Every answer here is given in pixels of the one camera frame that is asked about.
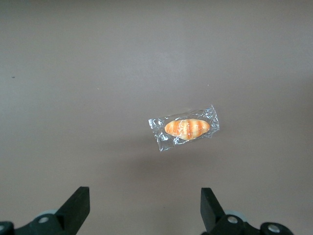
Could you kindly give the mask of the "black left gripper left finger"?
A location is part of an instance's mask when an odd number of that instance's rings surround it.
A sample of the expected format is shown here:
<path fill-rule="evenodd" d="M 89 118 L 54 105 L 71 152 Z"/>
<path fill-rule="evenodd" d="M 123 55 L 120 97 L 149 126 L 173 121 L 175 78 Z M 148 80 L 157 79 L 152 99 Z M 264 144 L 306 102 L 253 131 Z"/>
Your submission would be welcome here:
<path fill-rule="evenodd" d="M 16 235 L 75 235 L 90 212 L 89 187 L 79 187 L 54 213 L 36 217 L 14 231 Z"/>

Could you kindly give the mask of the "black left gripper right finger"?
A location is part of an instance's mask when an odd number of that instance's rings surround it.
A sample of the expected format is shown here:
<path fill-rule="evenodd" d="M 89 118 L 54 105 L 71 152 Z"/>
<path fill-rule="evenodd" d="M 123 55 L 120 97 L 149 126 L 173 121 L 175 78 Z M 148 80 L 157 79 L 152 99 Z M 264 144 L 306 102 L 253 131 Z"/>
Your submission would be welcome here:
<path fill-rule="evenodd" d="M 201 189 L 201 217 L 204 235 L 259 235 L 260 230 L 234 214 L 226 214 L 210 188 Z"/>

